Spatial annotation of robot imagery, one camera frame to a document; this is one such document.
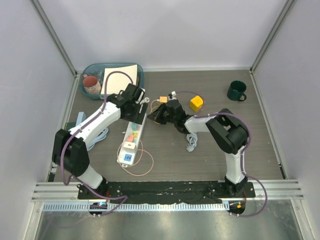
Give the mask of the orange USB charger plug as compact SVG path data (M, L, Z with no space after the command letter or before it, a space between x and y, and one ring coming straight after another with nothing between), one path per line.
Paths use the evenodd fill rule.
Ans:
M158 99L155 100L159 105L166 104L168 102L167 96L160 96Z

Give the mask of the pink plug adapter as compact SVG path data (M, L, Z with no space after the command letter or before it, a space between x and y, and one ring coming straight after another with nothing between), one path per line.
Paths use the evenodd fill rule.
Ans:
M129 135L129 136L127 137L126 140L127 140L128 142L133 142L134 139L135 139L134 135L131 134L131 135Z

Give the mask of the yellow cube socket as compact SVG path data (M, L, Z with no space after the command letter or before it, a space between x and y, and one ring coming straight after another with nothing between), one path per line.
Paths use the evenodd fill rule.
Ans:
M196 95L189 101L189 107L194 111L198 112L202 109L204 105L204 100L199 96Z

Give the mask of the white power strip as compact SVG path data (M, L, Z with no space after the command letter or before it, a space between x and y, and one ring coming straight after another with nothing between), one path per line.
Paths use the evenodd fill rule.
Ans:
M117 162L124 168L133 166L140 145L146 119L142 124L129 122L124 134L123 142L117 153Z

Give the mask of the white charger block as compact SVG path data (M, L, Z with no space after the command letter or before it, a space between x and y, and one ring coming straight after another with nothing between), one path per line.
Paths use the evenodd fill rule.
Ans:
M136 143L135 142L125 141L124 144L123 144L123 147L125 149L134 150L136 148Z

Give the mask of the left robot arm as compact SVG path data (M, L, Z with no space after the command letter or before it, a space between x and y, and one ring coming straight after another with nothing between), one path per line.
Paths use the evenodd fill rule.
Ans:
M125 90L105 96L102 105L85 121L75 127L60 129L55 134L52 162L60 166L63 183L70 178L65 172L89 187L89 194L100 200L107 192L106 179L90 165L87 150L103 129L119 119L141 125L148 104L143 102L145 90L132 83Z

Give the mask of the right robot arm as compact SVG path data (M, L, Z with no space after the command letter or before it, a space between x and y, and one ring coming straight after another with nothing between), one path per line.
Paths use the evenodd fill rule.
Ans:
M202 116L190 115L184 111L177 99L173 99L161 104L147 118L161 125L171 123L178 132L185 135L210 133L225 154L226 193L233 198L243 193L248 182L244 156L250 143L250 131L229 109L224 108L219 112Z

